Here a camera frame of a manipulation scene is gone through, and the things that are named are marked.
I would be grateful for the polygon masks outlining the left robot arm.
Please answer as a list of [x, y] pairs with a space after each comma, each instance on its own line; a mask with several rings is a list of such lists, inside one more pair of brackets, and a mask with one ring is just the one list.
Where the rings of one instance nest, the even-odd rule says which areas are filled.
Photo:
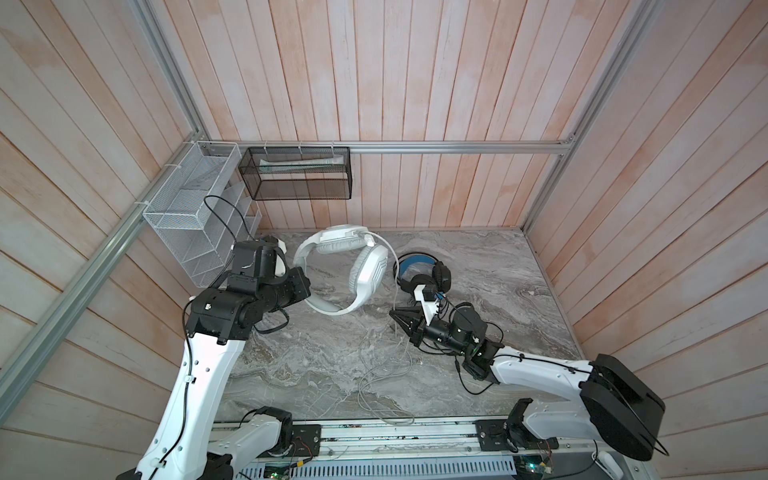
[[293, 442], [292, 416], [259, 407], [218, 445], [210, 443], [216, 412], [245, 343], [267, 313], [307, 299], [300, 267], [280, 277], [222, 273], [182, 313], [182, 365], [159, 427], [138, 465], [123, 479], [232, 479], [259, 455], [284, 454]]

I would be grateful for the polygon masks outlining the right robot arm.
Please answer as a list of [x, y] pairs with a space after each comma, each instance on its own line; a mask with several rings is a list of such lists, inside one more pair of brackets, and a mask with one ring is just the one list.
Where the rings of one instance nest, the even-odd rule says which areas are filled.
[[561, 438], [602, 441], [638, 461], [667, 455], [658, 435], [664, 401], [617, 358], [566, 360], [525, 353], [488, 338], [488, 322], [463, 302], [442, 318], [434, 302], [396, 308], [390, 317], [414, 346], [434, 343], [460, 375], [489, 385], [515, 385], [557, 396], [555, 403], [516, 401], [495, 442], [517, 452], [557, 447]]

